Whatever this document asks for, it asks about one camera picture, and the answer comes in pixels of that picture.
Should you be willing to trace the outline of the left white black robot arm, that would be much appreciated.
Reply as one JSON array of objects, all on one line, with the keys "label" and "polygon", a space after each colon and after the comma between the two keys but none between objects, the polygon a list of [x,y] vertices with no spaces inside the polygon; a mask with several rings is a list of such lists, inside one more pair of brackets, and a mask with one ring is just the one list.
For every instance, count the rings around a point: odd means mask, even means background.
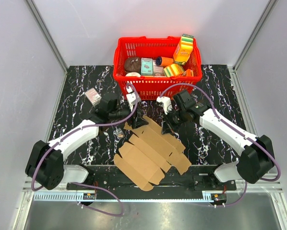
[{"label": "left white black robot arm", "polygon": [[117,99],[102,98],[88,119],[61,137],[36,142],[32,148],[25,174],[38,182],[41,188],[52,190],[60,184],[68,189],[90,189],[94,184],[94,172],[84,165],[66,165],[68,156],[91,139],[95,139],[108,126],[127,122],[138,128],[148,122],[137,111],[139,98],[131,97],[127,104],[119,105]]}]

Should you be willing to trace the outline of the red plastic shopping basket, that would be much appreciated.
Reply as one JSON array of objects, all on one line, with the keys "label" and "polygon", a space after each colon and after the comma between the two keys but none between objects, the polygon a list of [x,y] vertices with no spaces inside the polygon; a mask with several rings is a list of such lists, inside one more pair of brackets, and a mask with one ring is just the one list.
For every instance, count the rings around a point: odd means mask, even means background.
[{"label": "red plastic shopping basket", "polygon": [[152,58],[158,56],[169,58],[173,56],[179,37],[169,36],[167,38],[121,37],[114,55],[113,78],[120,86],[123,95],[127,94],[126,84],[135,86],[142,100],[156,100],[156,98],[169,86],[177,83],[197,84],[202,79],[201,55],[196,40],[193,40],[194,49],[189,60],[183,67],[191,69],[193,76],[127,76],[124,69],[125,61],[130,57]]}]

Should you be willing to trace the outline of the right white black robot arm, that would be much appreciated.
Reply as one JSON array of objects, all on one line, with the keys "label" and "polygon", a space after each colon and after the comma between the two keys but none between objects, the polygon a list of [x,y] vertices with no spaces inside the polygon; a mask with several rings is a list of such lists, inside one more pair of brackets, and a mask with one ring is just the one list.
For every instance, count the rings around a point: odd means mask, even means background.
[{"label": "right white black robot arm", "polygon": [[208,102],[196,102],[187,90],[172,99],[159,96],[164,109],[162,134],[176,131],[182,124],[193,122],[225,141],[238,155],[236,162],[218,166],[208,178],[212,189],[218,190],[227,181],[243,179],[255,184],[275,166],[275,156],[269,137],[251,134],[213,109]]}]

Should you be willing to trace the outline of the small pink card box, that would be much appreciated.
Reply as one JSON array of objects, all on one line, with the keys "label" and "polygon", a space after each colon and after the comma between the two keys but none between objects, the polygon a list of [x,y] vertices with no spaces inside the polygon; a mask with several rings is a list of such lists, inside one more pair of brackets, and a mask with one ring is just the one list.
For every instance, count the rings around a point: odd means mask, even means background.
[{"label": "small pink card box", "polygon": [[89,89],[84,94],[93,107],[97,106],[102,99],[101,95],[96,91],[95,88]]}]

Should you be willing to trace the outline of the teal small box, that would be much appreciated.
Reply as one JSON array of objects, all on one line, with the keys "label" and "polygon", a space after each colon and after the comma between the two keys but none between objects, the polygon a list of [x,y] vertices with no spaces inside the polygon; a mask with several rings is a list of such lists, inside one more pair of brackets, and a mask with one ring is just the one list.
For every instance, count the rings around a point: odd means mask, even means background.
[{"label": "teal small box", "polygon": [[141,75],[152,76],[153,75],[153,59],[141,58]]}]

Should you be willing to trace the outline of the orange blue capped bottle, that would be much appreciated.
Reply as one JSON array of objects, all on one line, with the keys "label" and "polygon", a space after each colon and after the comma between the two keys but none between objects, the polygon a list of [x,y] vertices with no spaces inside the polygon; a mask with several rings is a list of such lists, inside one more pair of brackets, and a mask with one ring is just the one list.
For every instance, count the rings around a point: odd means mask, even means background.
[{"label": "orange blue capped bottle", "polygon": [[173,58],[158,56],[155,60],[157,66],[166,67],[174,64]]}]

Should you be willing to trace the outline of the right aluminium corner post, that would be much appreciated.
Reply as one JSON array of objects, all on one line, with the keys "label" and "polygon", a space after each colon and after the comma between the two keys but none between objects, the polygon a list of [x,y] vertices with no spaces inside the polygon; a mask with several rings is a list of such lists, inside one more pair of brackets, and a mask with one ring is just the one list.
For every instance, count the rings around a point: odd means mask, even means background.
[{"label": "right aluminium corner post", "polygon": [[248,38],[242,52],[240,53],[237,61],[235,62],[235,64],[233,65],[233,70],[237,71],[238,68],[240,67],[240,65],[242,64],[244,58],[246,57],[247,53],[249,52],[252,44],[254,43],[254,41],[256,40],[258,34],[260,33],[260,31],[262,30],[263,26],[265,25],[268,17],[270,16],[270,14],[272,13],[274,7],[276,6],[276,4],[278,3],[278,0],[269,0],[267,2],[267,5],[265,6],[261,16],[259,17],[253,31],[251,32],[250,37]]}]

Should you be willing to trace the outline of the left aluminium corner post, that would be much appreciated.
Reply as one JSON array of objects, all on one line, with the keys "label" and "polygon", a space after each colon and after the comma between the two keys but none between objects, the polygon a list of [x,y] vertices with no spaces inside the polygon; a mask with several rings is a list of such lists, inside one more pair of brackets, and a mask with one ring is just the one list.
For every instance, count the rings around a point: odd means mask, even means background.
[{"label": "left aluminium corner post", "polygon": [[48,29],[48,27],[46,26],[46,23],[44,21],[44,19],[42,18],[42,15],[40,13],[40,11],[38,10],[35,1],[34,0],[24,0],[24,2],[26,3],[30,13],[32,14],[35,22],[37,23],[42,35],[44,36],[49,48],[51,49],[53,55],[55,56],[58,64],[60,65],[61,69],[63,70],[63,72],[67,72],[68,71],[68,66],[65,62],[65,60],[62,57],[62,54],[60,53],[56,43],[54,42],[53,37],[50,34],[50,31]]}]

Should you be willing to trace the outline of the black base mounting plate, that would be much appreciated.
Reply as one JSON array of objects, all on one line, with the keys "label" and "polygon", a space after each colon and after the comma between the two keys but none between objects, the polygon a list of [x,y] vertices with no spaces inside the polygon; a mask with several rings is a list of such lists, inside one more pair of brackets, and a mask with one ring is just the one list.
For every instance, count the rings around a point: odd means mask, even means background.
[{"label": "black base mounting plate", "polygon": [[[106,189],[135,187],[133,183],[117,166],[114,165],[88,165],[88,170],[93,173],[87,184],[94,186],[104,185]],[[219,182],[212,171],[215,165],[192,165],[183,174],[179,174],[177,169],[171,167],[158,187],[181,187],[194,191],[235,191],[237,189],[234,180],[225,183]]]}]

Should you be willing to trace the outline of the aluminium corner post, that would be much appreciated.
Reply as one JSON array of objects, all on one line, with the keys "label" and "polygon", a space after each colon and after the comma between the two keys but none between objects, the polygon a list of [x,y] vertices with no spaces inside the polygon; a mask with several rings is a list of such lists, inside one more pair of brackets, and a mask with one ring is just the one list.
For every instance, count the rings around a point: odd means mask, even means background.
[{"label": "aluminium corner post", "polygon": [[244,58],[246,57],[247,53],[249,52],[252,44],[254,43],[254,41],[256,40],[258,34],[260,33],[260,31],[262,30],[263,26],[265,25],[268,17],[270,16],[270,14],[272,13],[274,7],[276,6],[276,4],[278,3],[278,0],[269,0],[267,2],[267,5],[265,6],[261,16],[259,17],[253,31],[251,32],[250,37],[248,38],[242,52],[240,53],[237,61],[235,62],[235,64],[233,65],[233,70],[237,71],[238,68],[240,67],[240,65],[242,64]]},{"label": "aluminium corner post", "polygon": [[24,0],[24,2],[26,3],[30,13],[32,14],[35,22],[37,23],[42,35],[44,36],[49,48],[51,49],[53,55],[55,56],[58,64],[60,65],[61,69],[63,70],[63,72],[67,72],[68,71],[68,66],[65,62],[65,60],[62,57],[62,54],[60,53],[56,43],[54,42],[53,37],[50,34],[50,31],[48,29],[48,27],[46,26],[46,23],[44,21],[44,19],[42,18],[42,15],[40,13],[40,11],[38,10],[35,1],[34,0]]}]

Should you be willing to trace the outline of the pink white packet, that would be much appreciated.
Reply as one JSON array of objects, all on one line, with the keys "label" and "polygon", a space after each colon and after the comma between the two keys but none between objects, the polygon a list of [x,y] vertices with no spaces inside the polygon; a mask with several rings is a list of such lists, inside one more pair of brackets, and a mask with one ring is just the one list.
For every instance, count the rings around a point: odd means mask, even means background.
[{"label": "pink white packet", "polygon": [[164,76],[164,68],[156,64],[156,60],[153,60],[153,76]]}]

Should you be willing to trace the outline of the brown cardboard box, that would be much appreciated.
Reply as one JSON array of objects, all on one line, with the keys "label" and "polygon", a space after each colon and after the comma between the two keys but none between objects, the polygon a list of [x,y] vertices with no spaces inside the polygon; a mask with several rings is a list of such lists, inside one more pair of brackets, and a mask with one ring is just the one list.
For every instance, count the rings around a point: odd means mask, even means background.
[{"label": "brown cardboard box", "polygon": [[191,162],[184,155],[184,145],[171,134],[162,134],[162,127],[144,116],[148,124],[124,129],[133,134],[114,156],[114,164],[141,190],[150,191],[165,178],[173,166],[184,174]]}]

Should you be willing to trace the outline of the yellow green sponge pack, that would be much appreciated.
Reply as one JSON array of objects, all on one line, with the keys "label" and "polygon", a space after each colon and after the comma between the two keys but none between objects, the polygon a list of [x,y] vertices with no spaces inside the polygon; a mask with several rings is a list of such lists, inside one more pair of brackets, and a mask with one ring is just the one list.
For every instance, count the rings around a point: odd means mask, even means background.
[{"label": "yellow green sponge pack", "polygon": [[184,71],[185,70],[182,66],[175,63],[168,65],[163,69],[164,75],[166,77],[176,77],[183,74]]}]

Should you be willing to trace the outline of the white round container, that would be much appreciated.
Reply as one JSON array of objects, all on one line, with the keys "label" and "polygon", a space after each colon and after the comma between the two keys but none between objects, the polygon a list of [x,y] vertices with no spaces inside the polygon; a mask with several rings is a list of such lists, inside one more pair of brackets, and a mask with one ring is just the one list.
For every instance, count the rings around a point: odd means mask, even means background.
[{"label": "white round container", "polygon": [[138,77],[138,78],[141,77],[140,73],[138,72],[130,72],[130,73],[127,73],[125,76],[126,77]]}]

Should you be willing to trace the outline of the brown round bun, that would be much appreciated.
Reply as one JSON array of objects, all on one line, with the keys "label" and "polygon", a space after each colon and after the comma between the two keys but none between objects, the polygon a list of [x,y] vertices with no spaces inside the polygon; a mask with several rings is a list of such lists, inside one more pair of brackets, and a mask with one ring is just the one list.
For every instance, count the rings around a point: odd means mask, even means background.
[{"label": "brown round bun", "polygon": [[141,71],[141,58],[140,57],[129,57],[124,62],[124,70],[129,72],[137,72]]}]

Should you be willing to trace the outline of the small orange box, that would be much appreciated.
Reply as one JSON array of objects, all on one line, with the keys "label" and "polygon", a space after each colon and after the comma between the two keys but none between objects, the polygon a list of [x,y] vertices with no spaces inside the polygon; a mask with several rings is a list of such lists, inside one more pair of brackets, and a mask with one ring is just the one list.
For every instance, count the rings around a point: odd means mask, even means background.
[{"label": "small orange box", "polygon": [[187,69],[186,71],[184,71],[181,76],[185,76],[185,77],[193,77],[194,73],[192,69]]}]

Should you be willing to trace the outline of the aluminium front rail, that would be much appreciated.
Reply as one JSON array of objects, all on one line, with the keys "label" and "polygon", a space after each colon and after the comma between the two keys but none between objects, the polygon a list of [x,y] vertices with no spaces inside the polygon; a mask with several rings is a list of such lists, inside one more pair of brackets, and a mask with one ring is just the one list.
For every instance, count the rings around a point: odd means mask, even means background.
[{"label": "aluminium front rail", "polygon": [[237,189],[235,191],[194,191],[181,187],[158,187],[154,185],[150,191],[143,191],[135,187],[106,189],[104,185],[88,188],[74,184],[59,185],[53,190],[45,188],[34,192],[33,198],[36,201],[75,201],[75,202],[210,202],[219,199],[221,194],[228,195],[237,193],[242,195],[244,182],[235,180]]}]

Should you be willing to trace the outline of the small clear plastic bag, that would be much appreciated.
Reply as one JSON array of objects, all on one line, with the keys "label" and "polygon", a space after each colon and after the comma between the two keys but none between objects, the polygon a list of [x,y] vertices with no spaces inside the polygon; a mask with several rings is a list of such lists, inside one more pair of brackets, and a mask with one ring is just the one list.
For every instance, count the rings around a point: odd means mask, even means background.
[{"label": "small clear plastic bag", "polygon": [[116,130],[114,130],[113,133],[118,139],[122,139],[125,137],[124,132],[121,128],[117,128]]}]

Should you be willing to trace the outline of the tall orange sponge pack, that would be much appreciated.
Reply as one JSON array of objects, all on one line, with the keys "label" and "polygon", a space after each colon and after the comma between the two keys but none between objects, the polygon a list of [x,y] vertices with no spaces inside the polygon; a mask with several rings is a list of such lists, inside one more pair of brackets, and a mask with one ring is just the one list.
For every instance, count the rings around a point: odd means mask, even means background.
[{"label": "tall orange sponge pack", "polygon": [[176,64],[185,65],[193,51],[194,37],[183,34],[173,54],[173,60]]}]

